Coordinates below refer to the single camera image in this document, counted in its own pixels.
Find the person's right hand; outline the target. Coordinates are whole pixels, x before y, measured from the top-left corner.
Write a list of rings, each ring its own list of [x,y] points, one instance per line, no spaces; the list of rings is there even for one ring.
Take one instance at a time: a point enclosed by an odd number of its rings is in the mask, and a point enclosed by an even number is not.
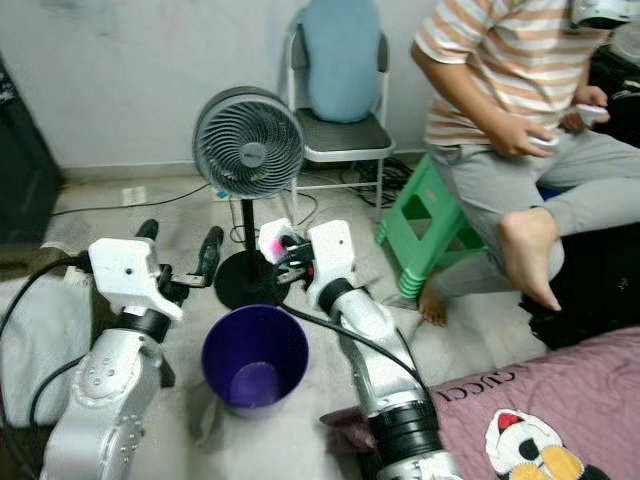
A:
[[[520,118],[498,120],[490,131],[495,150],[507,157],[550,157],[553,152],[541,142],[556,140],[556,134]]]

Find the person's left hand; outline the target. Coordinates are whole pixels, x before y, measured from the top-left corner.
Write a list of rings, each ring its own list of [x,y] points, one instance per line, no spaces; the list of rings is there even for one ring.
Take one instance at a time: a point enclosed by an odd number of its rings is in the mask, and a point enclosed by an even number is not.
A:
[[[568,125],[570,125],[570,128],[568,128],[568,131],[590,131],[590,129],[593,128],[595,124],[591,125],[591,127],[586,127],[585,124],[582,124],[580,122],[579,116],[577,116],[577,114],[575,113],[575,110],[573,110],[573,106],[570,109],[570,111],[568,111],[566,116],[564,116],[564,119],[566,119],[567,122],[568,122]],[[607,120],[608,120],[608,115],[607,116],[603,116],[603,118],[600,119],[598,123],[607,122]]]

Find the purple waste bin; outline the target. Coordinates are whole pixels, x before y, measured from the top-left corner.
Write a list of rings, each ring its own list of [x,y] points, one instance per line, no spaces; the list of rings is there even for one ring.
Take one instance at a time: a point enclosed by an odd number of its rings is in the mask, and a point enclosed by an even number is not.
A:
[[[301,384],[308,358],[308,340],[296,317],[255,303],[212,326],[200,365],[211,392],[233,415],[265,419]]]

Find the green plastic stool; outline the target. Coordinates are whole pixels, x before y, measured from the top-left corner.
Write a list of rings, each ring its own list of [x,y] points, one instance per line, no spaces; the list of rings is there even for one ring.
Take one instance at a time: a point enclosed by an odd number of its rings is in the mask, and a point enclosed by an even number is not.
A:
[[[407,300],[419,297],[436,269],[485,250],[483,239],[467,223],[428,154],[381,218],[376,243],[390,248],[396,257],[401,268],[397,287]]]

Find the black cabinet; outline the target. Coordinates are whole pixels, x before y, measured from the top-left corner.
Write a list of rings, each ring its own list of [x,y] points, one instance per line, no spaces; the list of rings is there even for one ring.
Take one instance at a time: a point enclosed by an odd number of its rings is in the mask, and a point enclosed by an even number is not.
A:
[[[3,243],[38,244],[44,242],[63,178],[5,60],[0,79]]]

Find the grey folding chair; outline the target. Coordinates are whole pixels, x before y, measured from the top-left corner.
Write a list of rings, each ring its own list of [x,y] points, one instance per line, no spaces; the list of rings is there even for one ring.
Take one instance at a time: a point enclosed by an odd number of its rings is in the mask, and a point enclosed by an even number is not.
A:
[[[374,206],[383,207],[383,182],[385,160],[393,154],[396,142],[385,128],[387,114],[387,87],[389,70],[389,47],[387,36],[381,31],[379,49],[380,91],[370,115],[356,123],[330,123],[320,119],[311,109],[308,101],[306,79],[308,61],[305,41],[300,32],[300,22],[294,24],[289,37],[291,46],[285,50],[285,104],[293,111],[294,118],[300,123],[305,143],[305,159],[311,163],[360,163],[375,160],[378,172],[370,182],[349,183],[349,188],[375,188]]]

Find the grey cloth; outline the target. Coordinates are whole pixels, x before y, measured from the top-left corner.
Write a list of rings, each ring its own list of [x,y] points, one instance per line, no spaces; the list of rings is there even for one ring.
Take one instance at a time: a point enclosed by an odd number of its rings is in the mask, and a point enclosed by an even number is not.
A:
[[[1,334],[1,393],[6,417],[27,428],[29,402],[50,372],[90,351],[90,276],[46,274],[23,294]]]

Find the blue cushion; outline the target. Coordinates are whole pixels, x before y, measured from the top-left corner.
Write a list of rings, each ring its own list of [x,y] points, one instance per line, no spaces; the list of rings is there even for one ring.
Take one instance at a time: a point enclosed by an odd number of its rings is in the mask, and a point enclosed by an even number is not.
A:
[[[308,101],[330,123],[356,123],[379,99],[381,26],[374,0],[311,0],[300,13]]]

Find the black bag heap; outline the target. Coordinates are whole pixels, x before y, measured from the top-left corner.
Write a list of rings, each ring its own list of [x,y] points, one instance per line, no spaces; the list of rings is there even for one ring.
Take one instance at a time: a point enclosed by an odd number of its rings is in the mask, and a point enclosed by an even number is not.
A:
[[[611,119],[596,132],[640,148],[640,52],[620,54],[611,45],[591,56],[590,83],[611,96]],[[600,334],[640,326],[640,221],[564,238],[567,264],[550,282],[562,310],[548,310],[524,296],[532,334],[561,349]]]

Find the person in grey trousers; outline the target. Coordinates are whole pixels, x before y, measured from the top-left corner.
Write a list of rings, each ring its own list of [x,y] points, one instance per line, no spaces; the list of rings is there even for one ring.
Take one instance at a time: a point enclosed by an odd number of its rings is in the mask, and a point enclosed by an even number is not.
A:
[[[550,157],[503,156],[433,87],[428,154],[486,252],[430,276],[419,297],[430,324],[445,325],[451,302],[467,294],[517,291],[559,311],[550,282],[564,265],[562,239],[640,221],[640,148],[568,131],[564,119],[580,102],[608,104],[589,82],[591,56],[608,32],[573,28],[570,3],[442,0],[413,37],[417,67],[419,58],[465,64],[506,118],[559,138]],[[571,191],[543,202],[536,186]]]

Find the mauve cartoon mouse quilt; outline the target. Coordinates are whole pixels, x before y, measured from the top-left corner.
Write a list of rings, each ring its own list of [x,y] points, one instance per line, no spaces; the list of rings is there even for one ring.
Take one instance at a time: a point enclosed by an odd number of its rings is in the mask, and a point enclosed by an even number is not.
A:
[[[431,389],[463,480],[640,480],[640,326]]]

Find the white grey headset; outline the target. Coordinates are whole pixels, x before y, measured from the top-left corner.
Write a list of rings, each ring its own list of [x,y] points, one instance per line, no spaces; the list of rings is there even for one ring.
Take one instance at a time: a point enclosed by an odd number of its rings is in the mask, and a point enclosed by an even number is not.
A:
[[[613,31],[640,20],[640,0],[571,0],[573,28]]]

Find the grey pedestal fan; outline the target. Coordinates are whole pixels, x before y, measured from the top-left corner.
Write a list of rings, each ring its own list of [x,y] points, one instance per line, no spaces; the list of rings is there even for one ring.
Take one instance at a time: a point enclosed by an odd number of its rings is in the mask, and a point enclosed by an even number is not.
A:
[[[241,204],[244,250],[221,262],[216,296],[230,310],[279,301],[274,266],[257,251],[253,202],[291,186],[305,164],[305,138],[293,111],[259,87],[220,92],[198,114],[192,159],[207,183],[223,183]]]

